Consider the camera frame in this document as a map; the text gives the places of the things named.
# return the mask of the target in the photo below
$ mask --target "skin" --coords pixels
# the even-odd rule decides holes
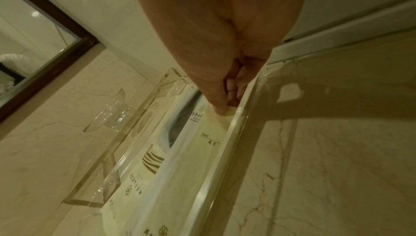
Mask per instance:
[[[163,43],[215,112],[246,86],[290,31],[303,0],[139,0]]]

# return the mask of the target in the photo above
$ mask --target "clear plastic tray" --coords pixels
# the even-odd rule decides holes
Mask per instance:
[[[138,132],[97,187],[78,235],[197,235],[247,119],[253,86],[220,117],[195,86],[178,80],[128,134]]]

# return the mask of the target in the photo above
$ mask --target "beige marble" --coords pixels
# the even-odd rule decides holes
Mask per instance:
[[[82,130],[120,88],[138,106],[152,87],[98,45],[2,122],[0,235],[50,235],[70,210],[61,202],[78,182],[76,174],[90,167],[80,162],[117,134]]]
[[[268,66],[201,235],[416,235],[414,45]]]

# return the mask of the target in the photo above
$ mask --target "mirror frame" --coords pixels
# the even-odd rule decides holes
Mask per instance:
[[[49,0],[23,1],[55,25],[69,34],[77,36],[79,40],[49,60],[38,72],[24,79],[17,87],[0,98],[0,123],[98,43],[91,33]]]

